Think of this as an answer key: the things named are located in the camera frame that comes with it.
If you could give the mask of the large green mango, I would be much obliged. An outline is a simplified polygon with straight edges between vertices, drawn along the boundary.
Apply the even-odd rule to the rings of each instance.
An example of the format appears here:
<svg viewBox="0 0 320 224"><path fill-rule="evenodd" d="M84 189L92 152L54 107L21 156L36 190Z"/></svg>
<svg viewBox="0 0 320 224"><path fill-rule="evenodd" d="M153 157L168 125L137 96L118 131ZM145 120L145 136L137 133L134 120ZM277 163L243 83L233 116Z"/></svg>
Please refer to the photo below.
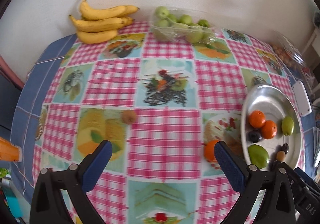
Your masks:
<svg viewBox="0 0 320 224"><path fill-rule="evenodd" d="M264 147L260 145L251 145L248 147L248 154L251 163L256 165L259 169L267 167L269 163L269 154Z"/></svg>

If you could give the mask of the brown kiwi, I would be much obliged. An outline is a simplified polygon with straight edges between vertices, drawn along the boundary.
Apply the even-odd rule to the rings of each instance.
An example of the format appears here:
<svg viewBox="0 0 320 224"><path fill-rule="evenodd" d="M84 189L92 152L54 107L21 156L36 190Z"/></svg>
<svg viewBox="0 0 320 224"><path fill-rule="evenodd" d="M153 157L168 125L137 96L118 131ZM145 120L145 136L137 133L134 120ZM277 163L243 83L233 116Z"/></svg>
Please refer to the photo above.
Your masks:
<svg viewBox="0 0 320 224"><path fill-rule="evenodd" d="M121 120L127 125L132 125L137 120L137 114L134 110L127 109L122 111Z"/></svg>
<svg viewBox="0 0 320 224"><path fill-rule="evenodd" d="M284 162L286 158L286 154L284 151L278 151L276 154L276 160L279 162Z"/></svg>

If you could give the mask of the orange tangerine with stem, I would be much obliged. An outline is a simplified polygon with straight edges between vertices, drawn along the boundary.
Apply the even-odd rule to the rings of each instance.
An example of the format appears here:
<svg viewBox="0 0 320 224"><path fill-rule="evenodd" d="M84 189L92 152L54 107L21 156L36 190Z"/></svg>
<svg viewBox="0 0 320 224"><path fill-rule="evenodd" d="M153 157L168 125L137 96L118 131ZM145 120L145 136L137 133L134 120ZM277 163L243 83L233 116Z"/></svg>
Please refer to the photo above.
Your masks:
<svg viewBox="0 0 320 224"><path fill-rule="evenodd" d="M215 149L215 145L218 142L219 140L214 139L204 144L203 155L204 155L204 158L210 163L217 162L214 149Z"/></svg>

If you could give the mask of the small green mango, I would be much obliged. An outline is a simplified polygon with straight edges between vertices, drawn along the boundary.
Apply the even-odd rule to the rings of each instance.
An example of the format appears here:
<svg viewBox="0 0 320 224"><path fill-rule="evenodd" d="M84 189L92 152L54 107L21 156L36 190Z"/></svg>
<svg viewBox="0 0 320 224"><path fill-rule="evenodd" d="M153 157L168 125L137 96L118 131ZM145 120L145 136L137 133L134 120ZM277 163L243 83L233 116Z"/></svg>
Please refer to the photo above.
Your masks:
<svg viewBox="0 0 320 224"><path fill-rule="evenodd" d="M293 118L290 116L286 116L283 118L281 123L281 129L285 136L290 136L295 128L295 123L293 121Z"/></svg>

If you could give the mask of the plastic tray of green fruits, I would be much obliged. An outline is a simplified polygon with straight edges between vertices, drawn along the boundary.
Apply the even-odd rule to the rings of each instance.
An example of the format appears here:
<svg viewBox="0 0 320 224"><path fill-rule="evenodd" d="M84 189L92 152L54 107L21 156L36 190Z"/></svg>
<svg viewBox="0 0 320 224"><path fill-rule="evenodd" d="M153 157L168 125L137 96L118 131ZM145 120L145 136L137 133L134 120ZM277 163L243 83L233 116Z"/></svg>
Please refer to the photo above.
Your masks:
<svg viewBox="0 0 320 224"><path fill-rule="evenodd" d="M161 42L210 45L217 39L210 15L198 10L159 6L150 15L149 25Z"/></svg>

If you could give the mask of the silver metal plate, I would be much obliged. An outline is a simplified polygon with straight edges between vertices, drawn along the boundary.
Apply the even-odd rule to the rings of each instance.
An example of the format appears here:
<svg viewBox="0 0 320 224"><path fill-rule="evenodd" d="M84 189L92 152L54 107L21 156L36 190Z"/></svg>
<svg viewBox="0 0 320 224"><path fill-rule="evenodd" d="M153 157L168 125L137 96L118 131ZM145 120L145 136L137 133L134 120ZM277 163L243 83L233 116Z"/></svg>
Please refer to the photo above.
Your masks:
<svg viewBox="0 0 320 224"><path fill-rule="evenodd" d="M299 166L303 138L289 98L278 88L259 84L247 94L241 112L241 144L245 162L269 170L276 159Z"/></svg>

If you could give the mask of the orange plastic cup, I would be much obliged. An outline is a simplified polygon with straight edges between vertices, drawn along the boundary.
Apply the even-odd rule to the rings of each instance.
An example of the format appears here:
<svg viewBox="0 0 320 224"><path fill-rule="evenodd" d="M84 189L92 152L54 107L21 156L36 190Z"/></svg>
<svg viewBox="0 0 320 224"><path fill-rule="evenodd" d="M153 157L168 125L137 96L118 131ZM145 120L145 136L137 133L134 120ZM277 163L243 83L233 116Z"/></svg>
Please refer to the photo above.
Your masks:
<svg viewBox="0 0 320 224"><path fill-rule="evenodd" d="M0 137L0 160L8 162L21 162L23 159L22 149L13 145L8 140Z"/></svg>

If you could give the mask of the white plastic box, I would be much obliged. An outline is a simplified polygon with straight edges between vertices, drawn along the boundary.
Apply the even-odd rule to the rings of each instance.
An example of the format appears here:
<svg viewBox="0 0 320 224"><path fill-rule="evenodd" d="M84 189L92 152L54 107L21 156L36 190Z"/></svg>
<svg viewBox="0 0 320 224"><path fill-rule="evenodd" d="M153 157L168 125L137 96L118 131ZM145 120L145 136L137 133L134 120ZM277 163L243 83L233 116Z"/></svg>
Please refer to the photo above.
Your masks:
<svg viewBox="0 0 320 224"><path fill-rule="evenodd" d="M299 115L305 117L312 112L311 103L302 81L297 81L293 86L293 93L297 102Z"/></svg>

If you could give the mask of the checkered fruit-print tablecloth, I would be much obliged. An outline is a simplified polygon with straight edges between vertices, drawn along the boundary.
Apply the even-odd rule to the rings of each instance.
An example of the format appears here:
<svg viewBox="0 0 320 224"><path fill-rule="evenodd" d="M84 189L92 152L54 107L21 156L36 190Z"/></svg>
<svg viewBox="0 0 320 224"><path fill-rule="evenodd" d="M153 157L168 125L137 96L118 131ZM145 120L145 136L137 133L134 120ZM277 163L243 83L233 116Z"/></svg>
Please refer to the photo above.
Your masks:
<svg viewBox="0 0 320 224"><path fill-rule="evenodd" d="M112 158L88 194L106 222L220 223L238 195L204 144L242 151L242 104L260 82L295 102L272 46L231 30L210 46L158 42L147 22L98 45L76 38L41 106L33 178L81 162L106 139ZM127 109L132 125L121 120Z"/></svg>

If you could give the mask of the clear box of longans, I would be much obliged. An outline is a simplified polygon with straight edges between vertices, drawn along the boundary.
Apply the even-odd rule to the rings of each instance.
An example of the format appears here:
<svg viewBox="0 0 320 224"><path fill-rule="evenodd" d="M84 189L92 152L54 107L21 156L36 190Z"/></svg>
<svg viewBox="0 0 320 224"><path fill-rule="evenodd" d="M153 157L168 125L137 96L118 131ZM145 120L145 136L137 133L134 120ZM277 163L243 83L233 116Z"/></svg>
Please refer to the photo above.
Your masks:
<svg viewBox="0 0 320 224"><path fill-rule="evenodd" d="M273 51L292 76L299 79L304 77L307 79L314 79L314 73L307 67L298 48L286 36L278 31L273 31L272 37L273 41L271 46Z"/></svg>

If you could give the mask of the yellow banana bunch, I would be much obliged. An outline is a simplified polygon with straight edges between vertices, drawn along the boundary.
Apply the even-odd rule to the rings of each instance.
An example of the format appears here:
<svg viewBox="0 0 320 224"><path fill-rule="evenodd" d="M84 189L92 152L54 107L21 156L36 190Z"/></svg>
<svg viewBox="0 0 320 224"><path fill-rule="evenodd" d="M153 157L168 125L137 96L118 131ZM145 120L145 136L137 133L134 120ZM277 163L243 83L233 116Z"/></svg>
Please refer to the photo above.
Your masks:
<svg viewBox="0 0 320 224"><path fill-rule="evenodd" d="M76 29L77 38L85 44L98 44L109 41L118 31L133 24L132 14L139 11L134 5L115 6L107 9L94 9L87 0L81 0L79 11L81 19L69 15Z"/></svg>

